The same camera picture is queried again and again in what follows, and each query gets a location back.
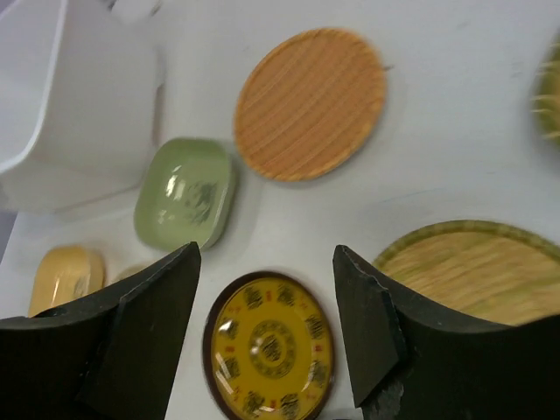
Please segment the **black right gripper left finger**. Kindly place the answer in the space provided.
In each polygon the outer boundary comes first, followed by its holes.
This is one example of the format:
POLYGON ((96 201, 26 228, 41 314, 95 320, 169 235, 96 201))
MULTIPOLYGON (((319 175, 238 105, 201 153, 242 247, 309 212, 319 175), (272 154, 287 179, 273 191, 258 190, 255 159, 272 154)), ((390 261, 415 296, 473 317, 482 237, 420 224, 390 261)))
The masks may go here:
POLYGON ((200 265, 189 243, 86 297, 3 319, 2 418, 164 418, 200 265))

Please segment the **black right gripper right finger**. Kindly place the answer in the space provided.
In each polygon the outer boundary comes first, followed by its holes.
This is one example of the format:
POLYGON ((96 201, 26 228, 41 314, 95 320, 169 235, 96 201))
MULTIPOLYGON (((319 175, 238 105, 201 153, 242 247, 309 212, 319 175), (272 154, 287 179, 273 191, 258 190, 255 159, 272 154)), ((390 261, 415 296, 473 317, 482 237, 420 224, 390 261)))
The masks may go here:
POLYGON ((332 258, 353 400, 366 419, 556 419, 559 319, 454 311, 349 247, 332 258))

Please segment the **round orange woven plate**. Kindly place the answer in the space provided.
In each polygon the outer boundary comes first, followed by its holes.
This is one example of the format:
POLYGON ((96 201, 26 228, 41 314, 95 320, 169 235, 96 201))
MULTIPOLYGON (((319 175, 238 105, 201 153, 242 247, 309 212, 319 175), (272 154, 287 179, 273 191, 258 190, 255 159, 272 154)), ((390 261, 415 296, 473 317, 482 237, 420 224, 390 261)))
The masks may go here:
POLYGON ((367 141, 386 95, 381 56, 368 39, 343 28, 300 32, 246 79, 234 112, 236 148, 266 179, 316 179, 367 141))

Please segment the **square green-rimmed bamboo tray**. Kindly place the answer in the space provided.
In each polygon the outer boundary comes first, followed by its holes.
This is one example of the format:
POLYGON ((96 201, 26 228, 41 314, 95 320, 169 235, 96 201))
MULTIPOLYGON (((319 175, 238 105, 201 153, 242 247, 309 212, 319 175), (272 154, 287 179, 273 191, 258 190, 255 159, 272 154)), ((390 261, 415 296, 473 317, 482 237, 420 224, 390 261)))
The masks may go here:
POLYGON ((537 68, 530 110, 542 137, 559 145, 559 36, 537 68))

